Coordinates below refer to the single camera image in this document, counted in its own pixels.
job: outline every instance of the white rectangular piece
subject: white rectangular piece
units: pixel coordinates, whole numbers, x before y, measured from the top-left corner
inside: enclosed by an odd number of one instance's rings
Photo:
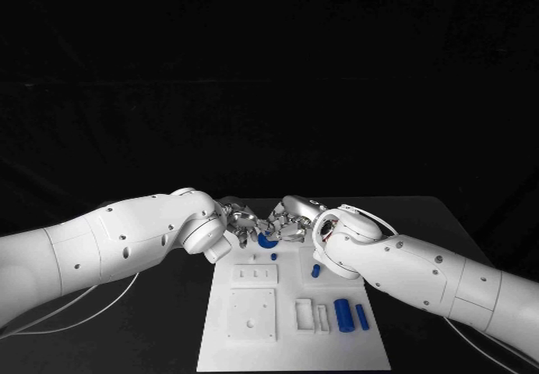
[[[277,265],[235,265],[232,268],[232,287],[274,286],[277,284]]]
[[[276,342],[276,290],[231,289],[227,337]]]
[[[297,333],[315,333],[313,304],[309,298],[300,298],[294,305]]]
[[[214,270],[196,371],[330,372],[391,370],[364,278],[359,278],[361,282],[343,279],[342,282],[348,282],[345,287],[304,287],[299,249],[300,246],[306,247],[309,245],[313,248],[312,235],[306,237],[304,243],[279,242],[273,249],[263,248],[257,242],[251,241],[243,249],[238,238],[230,231],[225,231],[225,237],[232,244],[232,250],[217,262]],[[271,260],[273,253],[277,253],[276,261]],[[257,256],[257,264],[279,266],[279,284],[253,287],[276,290],[276,332],[279,337],[274,343],[257,340],[230,340],[227,335],[232,268],[238,263],[248,263],[247,259],[251,255]],[[329,269],[323,267],[319,280],[323,279],[325,271],[329,273]],[[310,298],[313,306],[326,305],[329,327],[332,329],[328,335],[302,335],[297,333],[294,306],[296,300],[300,298]],[[333,302],[339,298],[346,298],[351,305],[364,305],[369,330],[356,329],[352,333],[339,332],[338,315],[333,307]],[[358,313],[352,313],[352,316],[355,326],[361,326]]]
[[[317,305],[319,328],[317,333],[322,335],[329,334],[329,311],[326,305]]]
[[[315,246],[303,246],[300,252],[300,269],[302,282],[306,288],[364,288],[364,277],[346,279],[341,277],[328,267],[313,258]],[[320,274],[313,278],[313,266],[320,265]]]

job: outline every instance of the white cable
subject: white cable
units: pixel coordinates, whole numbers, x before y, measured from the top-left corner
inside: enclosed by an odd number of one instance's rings
[[[57,309],[52,313],[49,313],[45,317],[41,319],[36,319],[34,322],[31,322],[28,325],[23,327],[19,327],[16,330],[13,330],[10,333],[6,333],[5,335],[0,336],[0,340],[5,339],[6,337],[10,337],[12,335],[18,334],[19,331],[26,330],[29,327],[34,325],[38,325],[42,321],[45,321],[48,318],[51,318],[55,314],[61,313],[98,286],[93,286],[90,290],[87,290],[85,293],[80,297],[77,297],[75,300],[72,300],[62,308]]]
[[[519,374],[513,369],[511,369],[508,366],[505,366],[470,341],[469,341],[469,338],[463,335],[463,333],[457,330],[454,324],[451,323],[451,321],[444,317],[444,320],[446,322],[451,325],[451,327],[454,328],[456,332],[463,336],[464,340],[470,343],[472,347],[475,347],[475,349],[499,365],[502,366],[502,368],[505,368],[506,370],[509,370],[513,374]]]
[[[503,341],[499,341],[495,337],[492,337],[489,334],[486,334],[483,331],[476,331],[483,334],[495,343],[498,343],[512,354],[519,356],[532,366],[535,366],[539,369],[539,364],[534,360],[531,360],[525,355],[522,355]]]
[[[381,219],[378,218],[374,214],[371,214],[369,212],[366,212],[365,210],[361,210],[359,208],[356,208],[355,206],[346,206],[345,208],[353,208],[356,209],[359,212],[362,212],[364,214],[366,214],[371,218],[374,218],[392,232],[395,235],[398,235],[398,232],[397,230],[390,226],[390,224]],[[499,365],[502,366],[506,370],[509,370],[513,374],[519,374],[513,369],[511,369],[506,365],[503,365],[469,340],[469,338],[463,335],[463,333],[457,330],[454,324],[450,322],[450,320],[444,317],[444,320],[446,322],[450,324],[450,326],[454,328],[456,332],[463,336],[464,340],[469,342],[469,344],[472,345],[472,347],[475,347],[475,349]],[[502,342],[498,342],[492,337],[489,337],[499,345],[502,345]],[[512,353],[515,353],[515,355],[518,355],[524,360],[526,360],[528,363],[531,363],[537,368],[539,368],[539,366],[531,362],[531,360],[528,358],[525,358],[516,351],[513,351],[509,347],[506,347],[505,345],[502,345],[502,347],[505,347],[509,351],[512,351]]]
[[[81,322],[75,323],[74,325],[68,326],[68,327],[64,327],[62,329],[57,329],[57,330],[49,330],[49,331],[29,331],[29,332],[22,332],[22,333],[16,333],[15,335],[34,335],[34,334],[39,334],[39,333],[58,333],[59,331],[64,331],[67,329],[71,329],[72,327],[81,325],[83,323],[88,322],[94,317],[97,317],[114,304],[116,302],[121,299],[121,297],[124,296],[126,292],[130,290],[132,288],[132,285],[133,283],[136,282],[136,279],[139,277],[139,274],[137,273],[134,275],[134,278],[133,278],[133,281],[130,283],[130,285],[127,286],[127,288],[124,289],[124,292],[121,293],[121,295],[119,296],[119,298],[107,305],[106,308],[103,308],[90,318],[87,318],[85,320],[83,320]]]

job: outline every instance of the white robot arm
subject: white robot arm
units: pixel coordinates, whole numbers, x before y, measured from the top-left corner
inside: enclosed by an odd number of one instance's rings
[[[364,276],[398,300],[473,326],[539,361],[537,282],[407,235],[384,236],[352,206],[329,210],[286,196],[270,216],[277,219],[284,224],[268,241],[303,240],[312,229],[313,257],[339,276]]]
[[[215,263],[232,248],[227,229],[245,246],[257,226],[243,227],[250,213],[237,198],[215,201],[185,188],[127,199],[62,224],[0,238],[0,327],[55,298],[136,275],[175,248],[204,252]]]

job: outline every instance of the black background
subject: black background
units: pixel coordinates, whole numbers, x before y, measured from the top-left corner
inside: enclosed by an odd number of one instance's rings
[[[539,281],[537,2],[13,2],[0,233],[194,186],[436,196]]]

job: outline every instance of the black table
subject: black table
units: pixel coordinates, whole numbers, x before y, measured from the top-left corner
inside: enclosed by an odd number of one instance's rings
[[[446,205],[434,197],[313,198],[329,208],[342,203],[377,214],[408,236],[426,240],[492,266]],[[280,199],[244,199],[267,217]],[[196,372],[214,266],[204,255],[178,249],[146,270],[129,293],[97,318],[59,333],[0,340],[2,373]],[[94,292],[32,330],[48,330],[91,316],[120,295],[132,277]],[[394,299],[366,283],[392,372],[508,371],[466,343],[440,316]],[[64,296],[13,321],[22,326],[62,306],[83,291]],[[521,373],[529,365],[470,327],[454,323],[472,341]]]

